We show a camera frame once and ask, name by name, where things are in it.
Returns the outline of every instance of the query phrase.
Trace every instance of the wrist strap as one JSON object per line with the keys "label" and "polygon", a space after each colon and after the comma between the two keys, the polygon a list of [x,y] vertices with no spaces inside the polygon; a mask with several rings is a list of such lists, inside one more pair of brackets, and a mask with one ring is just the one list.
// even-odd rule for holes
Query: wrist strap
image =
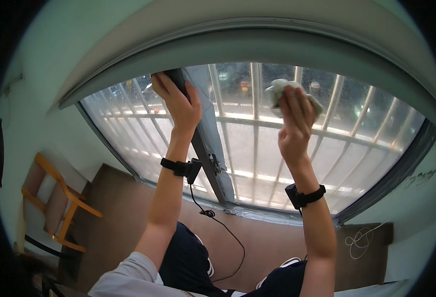
{"label": "wrist strap", "polygon": [[180,161],[173,162],[173,161],[167,160],[165,158],[162,158],[160,165],[162,165],[163,167],[165,167],[167,169],[172,170],[174,175],[186,176],[189,163],[184,163],[184,162],[180,162]]}
{"label": "wrist strap", "polygon": [[187,178],[187,183],[193,184],[195,178],[197,178],[198,172],[201,168],[201,161],[195,158],[191,158],[191,161],[184,162],[173,162],[162,158],[160,165],[173,171],[176,176],[185,176]]}
{"label": "wrist strap", "polygon": [[294,205],[295,209],[300,209],[301,207],[306,207],[308,203],[317,201],[323,197],[325,193],[325,187],[320,185],[320,188],[314,193],[305,195],[304,193],[298,193],[295,183],[286,187],[286,194]]}

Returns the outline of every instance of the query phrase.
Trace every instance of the window glass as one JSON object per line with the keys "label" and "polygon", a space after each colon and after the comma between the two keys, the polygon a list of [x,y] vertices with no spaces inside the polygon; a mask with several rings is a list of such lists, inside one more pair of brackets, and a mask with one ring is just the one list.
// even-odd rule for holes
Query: window glass
{"label": "window glass", "polygon": [[[109,144],[132,169],[142,178],[157,182],[173,122],[162,98],[152,90],[150,76],[111,86],[80,103]],[[187,161],[196,157],[190,146]],[[194,194],[218,200],[203,168],[192,187]],[[190,185],[186,181],[183,191],[190,194]]]}
{"label": "window glass", "polygon": [[[338,74],[269,63],[209,67],[217,70],[215,78],[209,73],[207,88],[227,172],[241,204],[295,211],[284,191],[293,183],[292,175],[277,146],[283,121],[264,97],[275,79],[298,81],[323,106],[307,152],[317,179],[327,188],[332,214],[359,199],[391,169],[424,121],[391,94]],[[221,96],[217,97],[214,87],[219,87]],[[120,156],[141,177],[156,182],[173,122],[162,98],[152,90],[150,77],[111,86],[81,104]],[[190,147],[188,160],[193,157],[197,156]],[[194,194],[217,200],[203,169],[193,188]],[[183,190],[190,193],[186,183]]]}
{"label": "window glass", "polygon": [[[236,199],[244,204],[294,210],[284,192],[284,187],[293,183],[292,176],[277,146],[283,122],[264,98],[264,90],[275,79],[298,81],[323,106],[313,126],[308,154],[319,182],[327,187],[325,196],[332,214],[355,202],[387,173],[424,121],[420,113],[390,94],[334,73],[267,63],[215,67],[221,98],[216,98],[210,81],[210,99],[228,173],[237,184]],[[218,112],[220,102],[223,115]],[[225,128],[229,151],[224,145]]]}

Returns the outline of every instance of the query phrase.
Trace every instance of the brown floor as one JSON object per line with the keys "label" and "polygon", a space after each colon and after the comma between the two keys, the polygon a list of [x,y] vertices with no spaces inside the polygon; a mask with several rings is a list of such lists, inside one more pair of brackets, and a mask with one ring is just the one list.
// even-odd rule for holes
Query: brown floor
{"label": "brown floor", "polygon": [[[134,181],[130,175],[103,165],[87,189],[86,202],[104,217],[99,219],[78,210],[75,225],[70,229],[78,244],[88,249],[82,255],[76,283],[68,284],[70,287],[86,293],[104,272],[116,268],[133,251],[144,231],[153,192],[153,188]],[[199,235],[207,247],[215,267],[212,279],[227,276],[239,265],[242,248],[223,226],[198,211],[195,204],[183,200],[179,220]],[[288,258],[306,255],[302,227],[266,223],[222,211],[215,213],[246,248],[241,270],[232,278],[216,282],[219,288],[249,292]],[[383,283],[392,225],[385,224],[375,230],[365,255],[352,260],[344,240],[354,236],[361,227],[337,230],[336,291]]]}

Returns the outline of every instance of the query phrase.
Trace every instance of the white cable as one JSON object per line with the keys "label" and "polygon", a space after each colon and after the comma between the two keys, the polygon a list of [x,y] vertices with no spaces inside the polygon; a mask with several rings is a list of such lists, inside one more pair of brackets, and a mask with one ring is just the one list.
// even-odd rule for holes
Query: white cable
{"label": "white cable", "polygon": [[[368,227],[363,227],[360,230],[358,230],[358,232],[355,234],[354,237],[347,236],[345,238],[345,245],[348,246],[348,253],[350,255],[350,258],[352,258],[353,260],[358,260],[359,258],[363,257],[363,255],[366,253],[366,251],[367,251],[367,249],[369,247],[369,244],[373,240],[373,231],[378,229],[378,228],[380,228],[381,226],[383,226],[388,221],[389,220],[381,223],[380,225],[376,226],[373,229],[370,229]],[[363,237],[365,237],[367,243],[365,245],[360,246],[360,245],[357,244],[357,242],[360,241]],[[352,254],[352,246],[355,246],[357,249],[364,249],[363,253],[359,257],[354,257],[353,254]]]}

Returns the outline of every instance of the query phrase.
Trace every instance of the cleaning cloth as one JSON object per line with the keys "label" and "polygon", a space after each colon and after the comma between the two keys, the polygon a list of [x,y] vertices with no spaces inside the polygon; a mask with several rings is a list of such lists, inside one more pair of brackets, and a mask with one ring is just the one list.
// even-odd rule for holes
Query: cleaning cloth
{"label": "cleaning cloth", "polygon": [[[270,86],[264,91],[264,96],[266,100],[268,100],[268,102],[271,104],[271,111],[276,116],[282,118],[282,112],[281,109],[279,108],[279,98],[282,96],[284,87],[287,85],[292,86],[293,88],[298,88],[302,86],[298,82],[288,81],[283,78],[273,80],[272,84],[273,84],[272,86]],[[322,113],[323,106],[322,104],[319,103],[319,101],[317,101],[316,98],[314,98],[314,96],[307,94],[307,98],[309,98],[310,103],[312,103],[312,105],[314,106],[315,119],[317,120],[317,118]]]}

